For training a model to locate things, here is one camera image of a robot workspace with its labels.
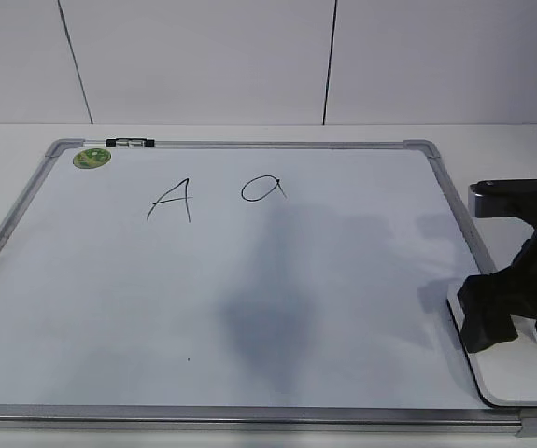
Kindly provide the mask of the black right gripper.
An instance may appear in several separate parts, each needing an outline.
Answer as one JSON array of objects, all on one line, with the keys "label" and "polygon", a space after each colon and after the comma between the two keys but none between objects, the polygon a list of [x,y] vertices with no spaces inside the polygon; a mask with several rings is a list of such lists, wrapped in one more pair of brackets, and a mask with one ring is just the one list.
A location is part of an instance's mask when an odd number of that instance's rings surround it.
[{"label": "black right gripper", "polygon": [[537,331],[537,226],[501,274],[503,300],[495,274],[468,276],[459,288],[464,315],[459,335],[470,354],[514,341],[517,332],[510,314],[534,320]]}]

